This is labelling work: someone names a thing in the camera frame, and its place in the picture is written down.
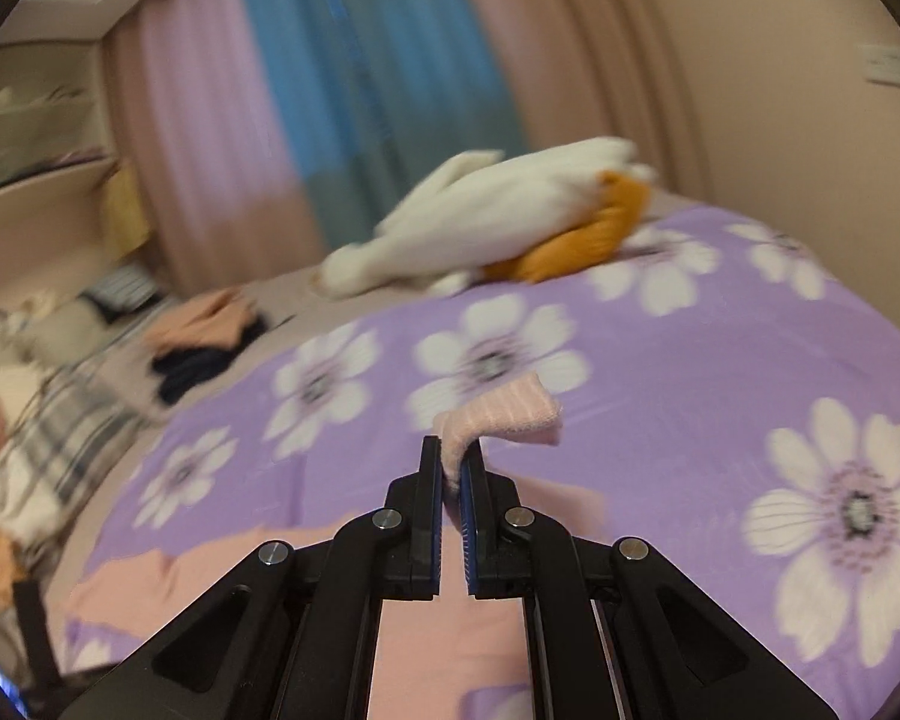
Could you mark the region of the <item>white wall shelf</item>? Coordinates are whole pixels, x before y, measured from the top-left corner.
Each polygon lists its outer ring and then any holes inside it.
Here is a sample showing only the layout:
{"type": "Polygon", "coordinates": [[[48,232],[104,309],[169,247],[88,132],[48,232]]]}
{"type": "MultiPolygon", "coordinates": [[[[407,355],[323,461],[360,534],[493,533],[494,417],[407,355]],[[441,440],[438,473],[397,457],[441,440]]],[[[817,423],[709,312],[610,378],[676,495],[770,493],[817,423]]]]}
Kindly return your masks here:
{"type": "Polygon", "coordinates": [[[96,43],[0,46],[0,188],[115,154],[96,43]]]}

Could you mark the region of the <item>white goose plush toy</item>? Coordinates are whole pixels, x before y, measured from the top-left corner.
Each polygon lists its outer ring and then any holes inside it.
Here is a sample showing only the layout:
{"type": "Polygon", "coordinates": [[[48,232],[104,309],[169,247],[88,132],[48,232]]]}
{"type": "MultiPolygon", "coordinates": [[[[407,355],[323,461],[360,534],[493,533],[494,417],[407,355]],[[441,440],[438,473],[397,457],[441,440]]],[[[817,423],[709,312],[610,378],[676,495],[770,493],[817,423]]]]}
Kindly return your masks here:
{"type": "Polygon", "coordinates": [[[375,226],[334,250],[317,283],[344,299],[400,280],[454,280],[510,260],[583,223],[600,206],[600,176],[656,183],[626,138],[595,137],[505,158],[463,151],[424,177],[375,226]]]}

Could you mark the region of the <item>purple floral bed sheet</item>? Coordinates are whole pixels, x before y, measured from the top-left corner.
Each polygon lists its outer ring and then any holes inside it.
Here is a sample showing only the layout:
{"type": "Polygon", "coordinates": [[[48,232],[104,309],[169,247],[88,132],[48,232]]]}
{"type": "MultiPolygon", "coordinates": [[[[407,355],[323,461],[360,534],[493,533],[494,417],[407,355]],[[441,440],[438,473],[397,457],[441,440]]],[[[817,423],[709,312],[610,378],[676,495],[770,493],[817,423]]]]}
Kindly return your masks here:
{"type": "Polygon", "coordinates": [[[66,667],[125,658],[263,539],[382,504],[432,421],[535,372],[559,444],[484,444],[571,532],[644,538],[844,718],[900,683],[900,331],[767,227],[698,206],[559,281],[255,343],[178,411],[64,595],[66,667]]]}

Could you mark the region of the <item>plaid grey white quilt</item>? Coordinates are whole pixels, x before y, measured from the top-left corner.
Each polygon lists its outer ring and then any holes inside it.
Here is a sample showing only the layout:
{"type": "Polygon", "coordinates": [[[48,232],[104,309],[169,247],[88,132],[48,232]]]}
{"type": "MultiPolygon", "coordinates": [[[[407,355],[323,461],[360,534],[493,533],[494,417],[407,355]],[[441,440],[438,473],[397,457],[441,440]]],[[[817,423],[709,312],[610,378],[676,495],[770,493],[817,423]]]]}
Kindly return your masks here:
{"type": "Polygon", "coordinates": [[[24,551],[58,539],[148,426],[107,387],[55,372],[1,449],[0,533],[24,551]]]}

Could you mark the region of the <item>white wall power strip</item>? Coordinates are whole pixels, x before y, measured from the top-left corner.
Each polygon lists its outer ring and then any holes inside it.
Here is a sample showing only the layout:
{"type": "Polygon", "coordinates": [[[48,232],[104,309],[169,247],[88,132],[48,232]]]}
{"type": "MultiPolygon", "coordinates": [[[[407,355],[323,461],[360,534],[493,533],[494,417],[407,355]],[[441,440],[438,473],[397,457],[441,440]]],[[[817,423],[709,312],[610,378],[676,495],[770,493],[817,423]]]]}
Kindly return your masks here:
{"type": "Polygon", "coordinates": [[[900,47],[860,44],[860,68],[868,83],[900,88],[900,47]]]}

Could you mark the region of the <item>folded dark navy garment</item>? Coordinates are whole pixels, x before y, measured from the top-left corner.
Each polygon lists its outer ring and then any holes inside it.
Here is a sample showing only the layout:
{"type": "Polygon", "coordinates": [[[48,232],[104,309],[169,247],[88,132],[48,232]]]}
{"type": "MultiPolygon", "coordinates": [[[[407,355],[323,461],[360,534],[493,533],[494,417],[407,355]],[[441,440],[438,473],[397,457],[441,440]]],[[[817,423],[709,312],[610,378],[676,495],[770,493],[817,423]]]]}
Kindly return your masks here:
{"type": "Polygon", "coordinates": [[[269,322],[260,316],[244,328],[233,348],[193,346],[155,356],[151,371],[159,377],[157,399],[165,406],[176,405],[194,387],[222,376],[233,361],[268,330],[269,322]]]}

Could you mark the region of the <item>pink and blue curtain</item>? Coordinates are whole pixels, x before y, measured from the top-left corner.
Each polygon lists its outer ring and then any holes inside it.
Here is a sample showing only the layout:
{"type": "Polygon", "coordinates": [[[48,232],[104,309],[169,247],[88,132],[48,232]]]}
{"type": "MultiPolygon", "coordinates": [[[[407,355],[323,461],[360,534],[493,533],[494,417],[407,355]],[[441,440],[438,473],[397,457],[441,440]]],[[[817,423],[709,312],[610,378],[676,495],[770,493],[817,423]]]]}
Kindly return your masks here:
{"type": "Polygon", "coordinates": [[[712,171],[656,0],[141,0],[103,41],[110,112],[185,293],[370,236],[453,154],[629,138],[712,171]]]}

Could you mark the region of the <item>folded peach garment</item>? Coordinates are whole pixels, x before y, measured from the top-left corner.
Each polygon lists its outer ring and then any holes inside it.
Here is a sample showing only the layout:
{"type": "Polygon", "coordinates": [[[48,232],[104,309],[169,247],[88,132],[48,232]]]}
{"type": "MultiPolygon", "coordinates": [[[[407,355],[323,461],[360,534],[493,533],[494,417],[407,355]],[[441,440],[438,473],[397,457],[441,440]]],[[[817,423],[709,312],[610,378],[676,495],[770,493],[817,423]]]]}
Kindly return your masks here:
{"type": "Polygon", "coordinates": [[[255,302],[240,289],[217,289],[160,314],[144,332],[144,343],[156,356],[180,349],[233,349],[255,320],[255,302]]]}

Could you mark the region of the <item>pink knit sweater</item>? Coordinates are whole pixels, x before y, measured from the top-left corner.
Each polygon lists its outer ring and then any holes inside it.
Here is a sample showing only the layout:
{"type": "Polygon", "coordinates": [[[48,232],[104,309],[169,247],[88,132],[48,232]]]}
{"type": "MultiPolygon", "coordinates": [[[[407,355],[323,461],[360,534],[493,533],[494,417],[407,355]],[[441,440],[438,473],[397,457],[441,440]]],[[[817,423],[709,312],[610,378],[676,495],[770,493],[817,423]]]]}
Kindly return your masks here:
{"type": "MultiPolygon", "coordinates": [[[[379,507],[390,481],[416,470],[422,434],[408,383],[390,372],[361,382],[365,408],[341,424],[304,419],[312,447],[287,458],[268,431],[279,400],[266,371],[165,427],[59,603],[68,670],[123,660],[270,536],[308,546],[379,507]]],[[[383,608],[372,717],[526,718],[528,683],[518,601],[468,595],[447,523],[439,598],[383,608]]]]}

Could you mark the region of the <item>yellow hanging cloth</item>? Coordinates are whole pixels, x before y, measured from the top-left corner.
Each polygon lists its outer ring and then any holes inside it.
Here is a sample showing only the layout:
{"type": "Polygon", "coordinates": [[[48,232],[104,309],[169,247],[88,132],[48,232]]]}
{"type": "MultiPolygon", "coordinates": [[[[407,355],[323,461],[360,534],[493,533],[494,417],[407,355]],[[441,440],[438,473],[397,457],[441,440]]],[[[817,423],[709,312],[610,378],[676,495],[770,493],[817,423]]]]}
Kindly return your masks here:
{"type": "Polygon", "coordinates": [[[141,185],[134,167],[126,161],[121,161],[102,185],[100,219],[103,240],[115,260],[133,255],[152,238],[141,185]]]}

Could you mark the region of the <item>striped blue pillow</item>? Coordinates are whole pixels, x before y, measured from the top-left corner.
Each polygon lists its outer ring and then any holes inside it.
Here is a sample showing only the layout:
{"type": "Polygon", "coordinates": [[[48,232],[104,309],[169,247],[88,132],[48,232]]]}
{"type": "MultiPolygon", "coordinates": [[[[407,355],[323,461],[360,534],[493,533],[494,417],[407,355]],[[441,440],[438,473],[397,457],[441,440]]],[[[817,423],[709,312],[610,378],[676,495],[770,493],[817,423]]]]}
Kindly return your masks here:
{"type": "Polygon", "coordinates": [[[107,323],[157,304],[164,291],[144,266],[130,263],[113,270],[80,293],[107,323]]]}

